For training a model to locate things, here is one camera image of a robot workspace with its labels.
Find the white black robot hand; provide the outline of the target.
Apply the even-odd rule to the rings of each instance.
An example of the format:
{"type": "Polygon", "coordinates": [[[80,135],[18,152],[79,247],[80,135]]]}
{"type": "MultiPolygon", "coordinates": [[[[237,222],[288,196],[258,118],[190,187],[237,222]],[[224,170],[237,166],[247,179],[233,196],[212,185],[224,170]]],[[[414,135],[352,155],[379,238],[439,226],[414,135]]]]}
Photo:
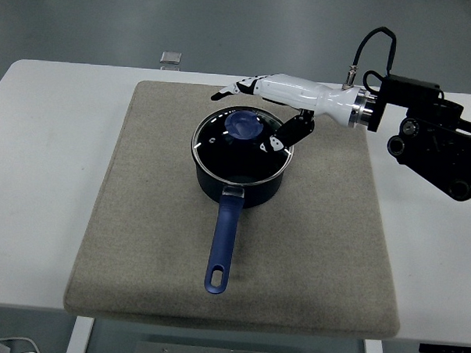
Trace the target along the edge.
{"type": "Polygon", "coordinates": [[[244,78],[216,92],[211,99],[246,94],[257,95],[268,102],[298,110],[274,134],[262,142],[263,152],[277,152],[296,144],[313,132],[314,118],[328,116],[336,123],[349,127],[359,113],[359,87],[330,88],[311,80],[282,73],[244,78]]]}

